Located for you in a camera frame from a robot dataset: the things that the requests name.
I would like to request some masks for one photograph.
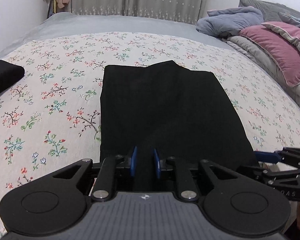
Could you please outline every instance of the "pillow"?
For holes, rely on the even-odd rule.
[[[290,14],[300,18],[300,12],[278,3],[270,3],[260,0],[240,0],[239,7],[243,6],[253,6],[254,8],[259,9],[262,12],[265,22],[281,22],[278,12]]]
[[[287,14],[284,14],[281,12],[278,12],[278,15],[284,23],[289,23],[293,26],[300,28],[300,18],[291,16],[291,15],[287,15]]]
[[[18,82],[24,75],[23,67],[0,60],[0,93]]]
[[[247,27],[240,35],[258,44],[271,56],[288,86],[300,84],[300,52],[295,46],[262,25]]]
[[[284,39],[297,47],[300,52],[300,28],[283,22],[262,23],[267,29],[280,34]]]

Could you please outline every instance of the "logo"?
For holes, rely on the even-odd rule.
[[[151,198],[149,195],[144,194],[142,196],[140,196],[142,199],[147,200],[148,198]]]

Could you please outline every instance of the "gray comforter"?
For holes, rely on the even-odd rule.
[[[263,22],[262,12],[253,7],[212,10],[207,13],[208,17],[198,20],[196,29],[213,37],[235,36],[242,29]]]
[[[218,48],[234,50],[216,38],[204,34],[198,35],[195,25],[191,24],[145,17],[76,15],[68,12],[60,12],[54,14],[25,36],[14,41],[10,46],[2,50],[0,52],[0,59],[32,40],[43,41],[76,34],[103,32],[135,32],[171,35]]]

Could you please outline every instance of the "blue blanket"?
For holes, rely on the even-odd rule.
[[[213,37],[236,36],[249,26],[263,23],[262,12],[254,7],[238,7],[207,11],[208,17],[199,19],[197,31]]]

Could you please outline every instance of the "black cloth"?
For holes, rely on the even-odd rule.
[[[160,157],[209,159],[232,170],[258,164],[239,116],[211,72],[174,61],[145,68],[108,65],[100,102],[100,161],[138,146],[140,191],[151,184],[151,147]]]
[[[24,75],[23,67],[0,60],[0,93],[18,82]]]

